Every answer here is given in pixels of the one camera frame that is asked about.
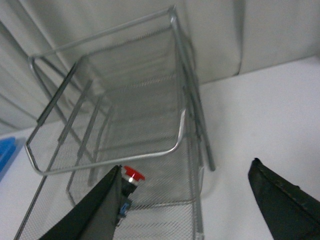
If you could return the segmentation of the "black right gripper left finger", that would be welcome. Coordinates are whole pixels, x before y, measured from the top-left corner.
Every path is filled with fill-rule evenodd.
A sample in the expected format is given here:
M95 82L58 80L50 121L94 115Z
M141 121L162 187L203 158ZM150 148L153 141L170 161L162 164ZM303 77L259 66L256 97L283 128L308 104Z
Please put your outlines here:
M114 166L95 187L48 230L42 240L111 240L122 200L122 167Z

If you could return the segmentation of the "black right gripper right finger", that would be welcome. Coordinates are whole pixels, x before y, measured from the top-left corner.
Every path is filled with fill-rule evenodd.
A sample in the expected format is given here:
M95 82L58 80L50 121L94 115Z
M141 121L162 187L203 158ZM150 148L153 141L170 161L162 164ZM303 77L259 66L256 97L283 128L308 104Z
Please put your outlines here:
M320 202L266 167L251 162L248 180L259 210L275 240L318 240Z

